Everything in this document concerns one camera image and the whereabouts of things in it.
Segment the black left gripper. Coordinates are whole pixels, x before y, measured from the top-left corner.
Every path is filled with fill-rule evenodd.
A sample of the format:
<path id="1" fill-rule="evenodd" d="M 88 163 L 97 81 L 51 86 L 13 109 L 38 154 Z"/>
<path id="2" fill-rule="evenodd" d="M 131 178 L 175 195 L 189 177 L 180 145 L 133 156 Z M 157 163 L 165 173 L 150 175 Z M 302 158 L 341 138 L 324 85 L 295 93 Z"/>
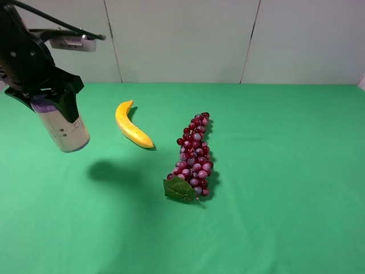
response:
<path id="1" fill-rule="evenodd" d="M 36 89 L 44 100 L 73 123 L 79 117 L 76 95 L 83 89 L 80 76 L 55 67 L 46 45 L 30 33 L 13 5 L 1 6 L 1 79 L 5 94 L 29 108 Z"/>

